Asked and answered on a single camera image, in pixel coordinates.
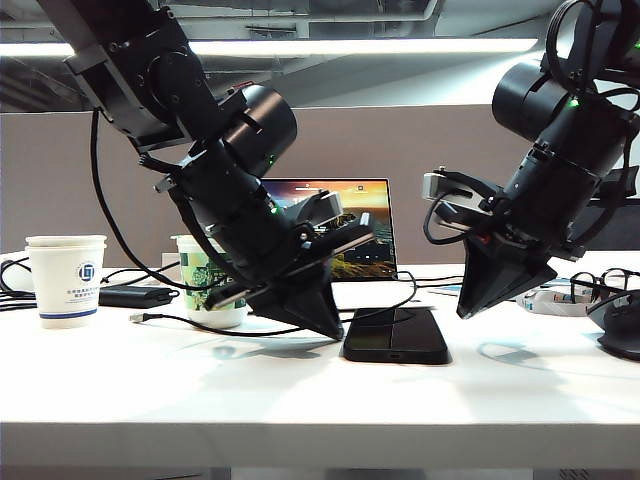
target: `robotic arm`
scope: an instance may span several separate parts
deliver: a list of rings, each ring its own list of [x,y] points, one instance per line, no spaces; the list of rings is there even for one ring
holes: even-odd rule
[[[584,7],[571,52],[567,59],[558,58],[560,24],[579,3]],[[606,225],[625,193],[633,194],[628,187],[629,150],[640,119],[607,98],[638,97],[639,39],[639,0],[563,3],[551,21],[542,62],[516,65],[494,94],[496,120],[534,142],[507,185],[445,169],[425,175],[423,197],[434,200],[425,235],[432,243],[462,240],[465,245],[460,317],[554,278],[547,261],[552,256],[574,261],[581,257],[584,244]],[[599,93],[596,79],[628,87]],[[622,154],[625,166],[607,178]],[[594,194],[608,202],[608,208],[591,228],[575,236],[571,224]],[[432,216],[462,233],[435,238],[429,229]]]
[[[295,212],[271,199],[260,178],[296,137],[285,101],[257,85],[214,98],[168,7],[154,10],[146,0],[38,3],[73,47],[65,62],[92,104],[129,138],[141,165],[165,175],[156,190],[169,193],[203,250],[234,279],[208,304],[246,297],[258,315],[340,339],[330,257],[373,238],[369,216],[319,236],[314,223],[341,213],[333,194],[314,195]],[[183,143],[192,146],[176,165],[149,154]]]

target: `paper cup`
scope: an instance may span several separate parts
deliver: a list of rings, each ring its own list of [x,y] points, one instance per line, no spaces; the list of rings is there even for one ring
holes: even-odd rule
[[[105,239],[103,235],[27,238],[25,250],[43,327],[79,327],[96,312]]]
[[[180,253],[180,272],[182,281],[189,286],[203,287],[223,277],[225,273],[213,263],[200,245],[191,235],[177,235],[171,237],[178,243]],[[215,240],[210,239],[211,245],[226,258],[224,250]],[[211,328],[230,328],[242,323],[247,316],[244,299],[222,308],[206,310],[204,303],[211,290],[185,290],[183,298],[187,308],[187,316],[198,323]]]

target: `laptop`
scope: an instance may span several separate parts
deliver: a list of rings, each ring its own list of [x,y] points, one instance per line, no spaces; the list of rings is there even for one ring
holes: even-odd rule
[[[398,268],[391,220],[389,181],[381,178],[298,179],[265,178],[262,184],[273,200],[290,207],[318,193],[329,190],[340,194],[343,214],[316,227],[319,233],[340,228],[369,212],[374,218],[375,238],[336,255],[332,263],[333,281],[392,280]]]

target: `ceiling light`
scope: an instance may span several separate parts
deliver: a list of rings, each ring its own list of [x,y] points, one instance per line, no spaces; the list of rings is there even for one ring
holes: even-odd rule
[[[198,55],[225,57],[306,57],[310,55],[384,55],[428,53],[510,53],[525,52],[535,38],[428,38],[385,40],[242,40],[194,41]],[[3,43],[0,57],[73,55],[64,43]]]
[[[0,57],[69,57],[68,43],[0,43]]]

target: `cup logo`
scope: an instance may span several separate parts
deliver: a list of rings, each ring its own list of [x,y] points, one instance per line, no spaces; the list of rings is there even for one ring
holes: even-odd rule
[[[95,274],[96,274],[96,267],[91,262],[83,263],[82,265],[80,265],[80,268],[78,269],[78,276],[80,277],[80,280],[82,280],[83,282],[91,281],[91,279]]]

